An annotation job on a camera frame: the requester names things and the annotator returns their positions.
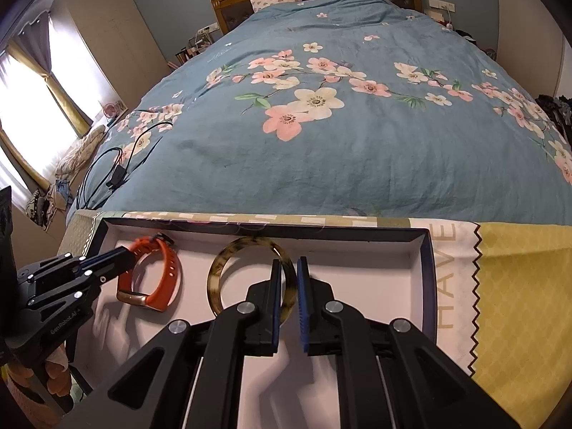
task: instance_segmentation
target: bed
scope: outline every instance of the bed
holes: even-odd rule
[[[110,129],[98,154],[132,153],[127,181],[102,183],[107,153],[77,207],[572,224],[570,147],[544,112],[420,0],[394,1],[303,0],[238,24],[249,0],[213,0],[229,32]],[[284,123],[303,102],[323,105]]]
[[[476,329],[438,334],[474,340],[474,378],[537,429],[572,378],[565,138],[498,64],[422,14],[421,0],[301,0],[255,14],[250,0],[212,3],[225,35],[109,130],[73,205],[98,213],[74,220],[89,213],[90,230],[102,215],[211,223],[333,215],[432,228],[444,269],[439,308],[453,296],[447,285],[476,283],[455,294]],[[115,162],[127,179],[112,190]],[[463,238],[455,221],[478,224]],[[451,241],[465,246],[450,255],[440,243]],[[449,272],[463,259],[464,271]],[[516,330],[518,346],[506,340]],[[548,367],[517,356],[538,342]]]

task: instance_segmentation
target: clothes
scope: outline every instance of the clothes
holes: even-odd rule
[[[566,138],[568,143],[572,143],[572,99],[568,100],[566,97],[552,98],[548,95],[539,95],[536,102],[554,123],[558,132]]]

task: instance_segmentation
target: electrical outlet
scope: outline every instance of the electrical outlet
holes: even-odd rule
[[[455,12],[455,4],[454,4],[454,3],[449,3],[448,1],[429,0],[429,6],[430,6],[431,8],[444,9],[445,11],[447,11],[447,9],[448,9],[448,10],[451,11],[452,13]]]
[[[425,14],[427,16],[429,16],[431,19],[433,19],[433,21],[445,22],[445,18],[443,17],[443,14],[441,14],[439,11],[433,11],[431,9],[426,9]]]

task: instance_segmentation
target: yellow cloth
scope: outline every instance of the yellow cloth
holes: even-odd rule
[[[572,227],[484,223],[476,382],[537,429],[572,378]]]

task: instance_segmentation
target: bedsheet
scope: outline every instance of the bedsheet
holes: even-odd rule
[[[258,11],[151,89],[98,154],[111,147],[90,209],[572,225],[572,154],[542,109],[386,0]],[[116,155],[132,158],[111,192]]]

